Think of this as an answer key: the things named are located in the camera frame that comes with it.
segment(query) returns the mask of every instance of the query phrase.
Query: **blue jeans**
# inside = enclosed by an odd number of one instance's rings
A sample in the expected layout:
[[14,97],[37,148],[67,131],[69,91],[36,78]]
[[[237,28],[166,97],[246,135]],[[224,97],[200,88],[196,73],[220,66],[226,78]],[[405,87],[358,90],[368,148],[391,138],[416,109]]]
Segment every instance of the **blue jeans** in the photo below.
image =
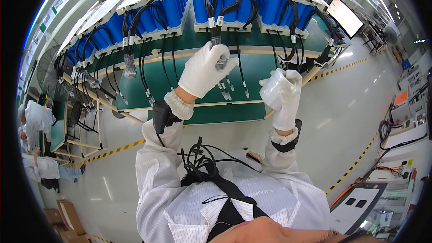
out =
[[63,166],[58,167],[58,172],[60,174],[60,178],[66,178],[69,180],[74,180],[77,177],[81,176],[81,170],[79,167],[74,168],[65,168]]

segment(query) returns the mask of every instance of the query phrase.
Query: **computer monitor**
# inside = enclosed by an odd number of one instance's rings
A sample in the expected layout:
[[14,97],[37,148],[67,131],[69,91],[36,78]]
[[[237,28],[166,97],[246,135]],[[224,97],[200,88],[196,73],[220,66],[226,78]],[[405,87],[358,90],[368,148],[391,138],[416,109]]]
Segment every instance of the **computer monitor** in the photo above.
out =
[[332,0],[327,12],[336,20],[349,39],[362,28],[362,20],[342,0]]

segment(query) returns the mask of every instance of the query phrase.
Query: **white striped lab coat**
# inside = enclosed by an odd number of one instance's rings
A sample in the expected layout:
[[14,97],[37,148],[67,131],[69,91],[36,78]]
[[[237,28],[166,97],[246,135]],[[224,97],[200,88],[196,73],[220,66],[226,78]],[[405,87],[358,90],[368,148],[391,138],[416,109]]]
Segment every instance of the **white striped lab coat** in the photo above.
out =
[[[137,227],[146,243],[206,242],[228,199],[203,204],[225,195],[213,182],[180,186],[177,168],[182,160],[177,150],[182,129],[183,122],[165,128],[160,135],[164,148],[156,136],[153,120],[143,125],[146,143],[138,150],[135,168],[139,192]],[[282,153],[271,143],[286,144],[297,134],[297,128],[287,137],[279,136],[274,129],[270,131],[262,173],[230,161],[217,163],[219,174],[233,182],[245,196],[255,199],[257,206],[282,226],[328,230],[330,210],[325,193],[313,186],[305,173],[298,171],[294,150]],[[232,154],[248,164],[253,163],[245,158],[245,153],[239,150]],[[231,200],[244,220],[253,219],[251,204]]]

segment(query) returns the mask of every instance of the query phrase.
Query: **elastic cuff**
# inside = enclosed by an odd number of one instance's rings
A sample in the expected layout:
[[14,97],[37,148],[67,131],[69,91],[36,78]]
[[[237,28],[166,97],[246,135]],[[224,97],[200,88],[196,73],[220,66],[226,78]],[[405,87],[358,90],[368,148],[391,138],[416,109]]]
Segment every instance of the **elastic cuff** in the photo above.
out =
[[171,108],[173,115],[177,116],[181,120],[188,120],[194,114],[194,104],[186,103],[182,100],[174,91],[168,92],[164,97],[165,102]]
[[281,144],[281,145],[284,145],[284,144],[291,142],[292,140],[294,140],[297,137],[297,135],[299,135],[299,129],[297,127],[294,127],[292,129],[292,133],[288,136],[279,135],[276,132],[275,128],[270,129],[270,140],[274,143]]

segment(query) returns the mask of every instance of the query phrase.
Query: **cardboard box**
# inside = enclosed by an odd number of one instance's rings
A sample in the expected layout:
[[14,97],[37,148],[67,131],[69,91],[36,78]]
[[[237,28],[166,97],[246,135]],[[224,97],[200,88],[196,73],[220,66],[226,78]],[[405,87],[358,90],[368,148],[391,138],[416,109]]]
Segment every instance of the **cardboard box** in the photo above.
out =
[[85,234],[86,232],[79,221],[73,204],[68,200],[57,200],[57,205],[63,222],[75,231],[78,236]]
[[61,238],[65,243],[90,243],[89,236],[84,234],[78,236],[73,230],[60,233]]
[[55,208],[45,208],[45,216],[50,224],[63,223],[60,212]]

